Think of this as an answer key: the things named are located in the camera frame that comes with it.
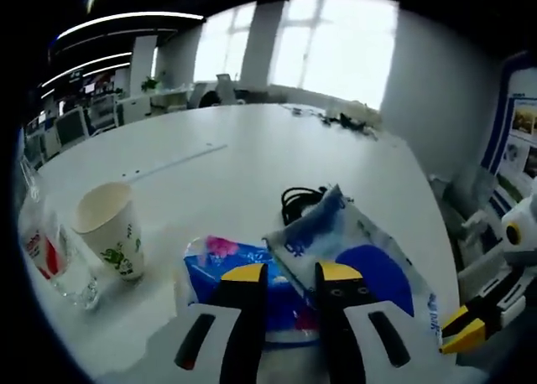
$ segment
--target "white table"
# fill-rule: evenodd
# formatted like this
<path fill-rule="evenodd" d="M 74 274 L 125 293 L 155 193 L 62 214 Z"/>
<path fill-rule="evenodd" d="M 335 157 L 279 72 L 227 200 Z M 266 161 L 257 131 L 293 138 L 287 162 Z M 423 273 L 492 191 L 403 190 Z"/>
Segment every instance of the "white table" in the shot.
<path fill-rule="evenodd" d="M 282 226 L 279 197 L 286 188 L 338 183 L 425 277 L 445 322 L 458 307 L 446 228 L 408 146 L 386 132 L 379 136 L 374 141 L 326 127 L 280 105 L 246 105 L 170 113 L 80 143 L 41 169 L 53 187 L 50 203 L 69 223 L 77 201 L 92 187 L 143 175 L 133 182 L 133 192 L 147 272 L 134 287 L 110 283 L 96 257 L 82 248 L 101 275 L 99 309 L 82 314 L 34 276 L 45 312 L 89 374 L 126 369 L 143 356 L 146 339 L 175 316 L 174 263 L 190 240 L 213 234 L 261 245 L 263 234 Z M 227 146 L 150 173 L 221 145 Z M 290 360 L 307 365 L 309 352 L 272 352 L 262 366 L 283 368 Z M 272 380 L 277 373 L 270 374 Z"/>

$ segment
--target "paper cup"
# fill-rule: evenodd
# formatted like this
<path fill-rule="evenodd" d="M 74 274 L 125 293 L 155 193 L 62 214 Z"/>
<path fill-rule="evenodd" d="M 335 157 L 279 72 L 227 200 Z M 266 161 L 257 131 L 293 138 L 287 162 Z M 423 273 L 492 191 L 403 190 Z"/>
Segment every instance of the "paper cup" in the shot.
<path fill-rule="evenodd" d="M 143 274 L 142 235 L 128 184 L 106 183 L 85 194 L 72 227 L 121 279 Z"/>

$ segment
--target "plastic bag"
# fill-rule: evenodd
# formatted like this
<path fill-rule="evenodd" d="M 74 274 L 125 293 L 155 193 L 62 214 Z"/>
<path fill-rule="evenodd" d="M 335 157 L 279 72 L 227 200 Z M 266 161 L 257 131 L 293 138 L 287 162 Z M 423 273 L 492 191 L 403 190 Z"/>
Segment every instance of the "plastic bag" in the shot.
<path fill-rule="evenodd" d="M 282 275 L 263 247 L 250 246 L 215 236 L 192 241 L 183 257 L 190 294 L 186 302 L 208 301 L 222 275 L 252 263 L 268 265 L 266 347 L 288 348 L 313 345 L 318 340 L 315 312 Z"/>
<path fill-rule="evenodd" d="M 395 240 L 360 212 L 336 186 L 308 214 L 264 237 L 285 276 L 315 307 L 315 263 L 357 269 L 379 301 L 390 300 L 441 342 L 436 296 Z"/>

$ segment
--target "poster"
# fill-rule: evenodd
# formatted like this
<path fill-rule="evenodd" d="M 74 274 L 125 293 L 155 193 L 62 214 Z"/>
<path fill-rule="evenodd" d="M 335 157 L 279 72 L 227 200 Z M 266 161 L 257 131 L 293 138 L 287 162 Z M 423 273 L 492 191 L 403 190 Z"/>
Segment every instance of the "poster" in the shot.
<path fill-rule="evenodd" d="M 498 170 L 498 193 L 511 205 L 531 193 L 537 176 L 537 100 L 514 101 L 513 122 Z"/>

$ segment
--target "cable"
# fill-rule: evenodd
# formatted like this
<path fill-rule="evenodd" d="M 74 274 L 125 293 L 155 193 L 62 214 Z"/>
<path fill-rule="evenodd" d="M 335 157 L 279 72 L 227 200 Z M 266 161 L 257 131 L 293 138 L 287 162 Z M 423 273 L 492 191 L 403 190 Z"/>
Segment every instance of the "cable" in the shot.
<path fill-rule="evenodd" d="M 326 187 L 319 187 L 319 190 L 306 187 L 291 187 L 284 191 L 281 196 L 284 225 L 287 226 L 298 220 L 306 207 L 318 204 L 325 192 Z"/>

